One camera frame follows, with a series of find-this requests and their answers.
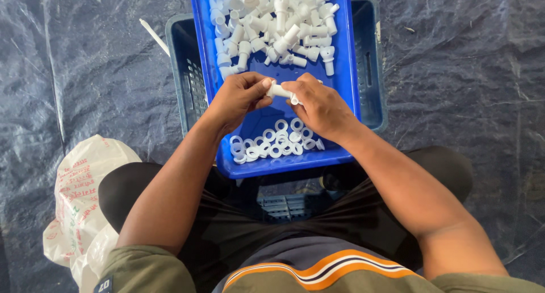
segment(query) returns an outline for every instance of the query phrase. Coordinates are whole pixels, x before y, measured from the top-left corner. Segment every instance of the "plastic sheet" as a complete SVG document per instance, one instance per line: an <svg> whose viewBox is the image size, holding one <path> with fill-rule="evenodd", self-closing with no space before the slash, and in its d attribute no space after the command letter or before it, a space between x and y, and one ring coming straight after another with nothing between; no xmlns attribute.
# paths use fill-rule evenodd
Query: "plastic sheet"
<svg viewBox="0 0 545 293"><path fill-rule="evenodd" d="M468 156L466 207L512 276L545 284L545 0L379 1L382 136ZM139 18L164 37L188 2L0 0L3 287L77 291L70 270L43 256L41 233L54 219L56 169L79 141L98 133L158 163L180 142L169 58Z"/></svg>

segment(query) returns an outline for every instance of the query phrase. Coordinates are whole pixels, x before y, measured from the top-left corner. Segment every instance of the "blue plastic tray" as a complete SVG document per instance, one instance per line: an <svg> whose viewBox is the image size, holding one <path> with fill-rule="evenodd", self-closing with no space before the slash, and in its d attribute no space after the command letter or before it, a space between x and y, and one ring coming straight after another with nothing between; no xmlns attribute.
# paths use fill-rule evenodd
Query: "blue plastic tray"
<svg viewBox="0 0 545 293"><path fill-rule="evenodd" d="M208 8L206 8L206 5L208 4L208 1L201 2L201 4L204 6L203 11L207 11ZM352 41L355 41L356 49L358 50L355 54L355 59L357 62L356 85L359 88L359 92L357 90L348 90L345 86L342 86L341 89L344 88L345 93L348 92L348 94L356 94L356 98L353 97L354 95L351 95L351 99L348 99L349 106L351 106L354 112L358 112L358 117L361 117L362 121L366 125L376 132L379 132L384 130L387 125L387 112L382 84L382 53L380 52L380 45L377 45L376 43L374 31L376 23L379 19L378 4L376 0L353 0L352 10L354 11L354 15L359 15L361 18L355 19L355 24L365 24L365 30L362 30L360 26L354 27L354 38L351 39ZM195 58L200 55L198 51L194 51L196 50L194 48L195 42L198 40L198 31L195 32L195 26L202 26L204 21L196 21L195 25L192 26L191 18L191 14L177 15L171 18L166 26L166 36L171 52L172 68L178 94L182 131L184 135L192 127L196 119L200 117L204 109L206 109L206 105L203 104L205 98L202 84L205 84L207 94L209 95L209 88L213 86L207 85L206 83L211 83L212 79L217 79L217 76L219 75L219 72L215 67L212 68L213 71L211 73L207 73L205 64L202 66L202 71L205 75L203 77L203 73L200 69L201 62L195 62ZM340 37L341 21L339 19L337 19L337 27L339 28L339 33L334 36L334 44L337 43L335 37ZM343 27L345 32L346 28L350 28L349 25L343 25ZM199 47L201 50L200 56L202 60L202 58L207 57L207 55L202 55L202 53L204 53L202 48L203 45L199 44ZM208 56L213 58L211 64L214 64L214 46L209 45L209 47L210 53L208 53ZM303 69L294 68L292 66L289 66L289 68L285 68L286 66L275 67L278 69L283 69L283 73L287 74L284 75L285 77L292 76L296 78L304 72ZM272 76L281 81L291 80L281 78L276 75ZM338 74L333 76L332 79L329 79L326 76L319 78L321 78L326 84L328 84L329 81L329 85L335 87L335 85L332 83L337 81L335 79L336 76L338 76ZM277 99L278 100L274 102L273 107L250 114L242 126L235 130L234 134L240 134L244 138L255 138L256 136L261 135L262 130L265 128L271 128L277 119L286 118L289 120L295 117L295 114L291 111L291 109L285 106L283 99ZM258 127L257 123L264 124L267 127L264 128L261 127L261 125ZM228 137L223 139L222 143L222 145L226 147L228 147ZM325 145L327 150L324 152L306 152L302 156L288 156L276 160L271 160L270 158L261 159L256 162L246 163L243 165L234 164L228 150L226 150L227 153L224 156L222 149L220 148L216 159L219 169L224 175L230 178L265 175L269 173L305 169L315 166L338 164L352 160L350 154L338 147L336 144L325 141Z"/></svg>

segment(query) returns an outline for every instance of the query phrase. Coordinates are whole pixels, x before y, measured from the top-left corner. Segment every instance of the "plastic bag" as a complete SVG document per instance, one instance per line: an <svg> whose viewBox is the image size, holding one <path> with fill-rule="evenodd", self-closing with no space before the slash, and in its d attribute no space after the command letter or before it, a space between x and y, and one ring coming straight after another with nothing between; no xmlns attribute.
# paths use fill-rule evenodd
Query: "plastic bag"
<svg viewBox="0 0 545 293"><path fill-rule="evenodd" d="M44 230L44 255L70 267L80 292L92 292L118 234L100 211L104 176L127 163L142 162L124 143L95 135L64 157L55 182L55 220Z"/></svg>

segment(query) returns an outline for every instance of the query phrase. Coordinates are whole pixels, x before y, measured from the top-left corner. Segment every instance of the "orange stripe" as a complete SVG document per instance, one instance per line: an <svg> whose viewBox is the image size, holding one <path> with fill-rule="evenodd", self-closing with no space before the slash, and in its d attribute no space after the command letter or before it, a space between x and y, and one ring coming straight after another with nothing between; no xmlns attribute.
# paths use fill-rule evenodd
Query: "orange stripe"
<svg viewBox="0 0 545 293"><path fill-rule="evenodd" d="M232 279L228 278L229 283L223 288L223 290L226 290L231 284L233 284L239 278L241 278L241 277L243 277L245 275L252 274L252 273L271 272L271 271L283 271L283 272L286 272L286 273L290 274L302 287L304 287L306 290L309 290L309 291L323 290L323 289L329 287L334 282L336 282L340 277L346 275L347 273L350 273L352 271L357 271L357 270L373 271L373 272L379 273L379 274L381 274L383 276L387 276L387 277L390 277L390 278L400 278L400 277L404 277L404 276L407 276L407 275L416 275L416 276L418 276L417 274L415 274L412 271L407 270L407 269L403 269L403 270L397 271L397 272L388 272L388 271L383 271L382 269L378 269L376 266L373 266L373 265L371 265L369 263L354 262L354 263L351 263L349 265L346 265L346 266L338 269L333 274L331 274L330 276L328 276L327 278L325 278L324 280L322 280L322 281L320 281L318 283L306 284L306 283L300 281L295 275L293 275L292 271L290 271L290 269L293 270L293 272L295 274L297 274L298 276L300 276L300 277L309 277L309 276L314 275L317 272L319 272L321 269L323 269L326 265L330 264L331 262L333 262L333 261L335 261L335 260L337 260L339 258L349 256L349 255L362 256L364 258L370 259L370 260L375 261L377 263L380 263L382 265L399 265L398 263L395 263L393 261L380 259L380 258L377 258L377 257L375 257L373 255L370 255L370 254L367 254L367 253L364 253L364 252L360 252L360 251L355 250L355 249L346 249L346 250L342 250L340 252L337 252L335 254L331 254L331 255L323 258L322 260L318 261L315 265L313 265L312 267L310 267L309 269L306 269L304 271L299 271L297 269L291 268L289 265L286 265L286 264L283 264L283 263L276 263L276 262L259 263L259 264L256 264L256 265L247 266L247 267L245 267L243 269L240 269L240 270L235 271L234 273L232 273L231 275L235 275L236 273L239 273L239 272L242 271L242 273L235 276L234 278L232 278ZM279 265L279 266L263 267L261 269L252 269L254 267L267 266L267 265L271 265L271 264Z"/></svg>

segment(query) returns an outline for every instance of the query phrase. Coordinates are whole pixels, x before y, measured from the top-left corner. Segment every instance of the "left hand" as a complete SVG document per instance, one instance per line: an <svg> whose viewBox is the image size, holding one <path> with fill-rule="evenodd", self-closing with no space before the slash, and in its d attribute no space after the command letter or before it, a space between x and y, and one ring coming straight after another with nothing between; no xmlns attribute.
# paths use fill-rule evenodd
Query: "left hand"
<svg viewBox="0 0 545 293"><path fill-rule="evenodd" d="M265 96L272 80L256 72L228 76L203 118L220 123L223 136L233 132L247 113L273 103Z"/></svg>

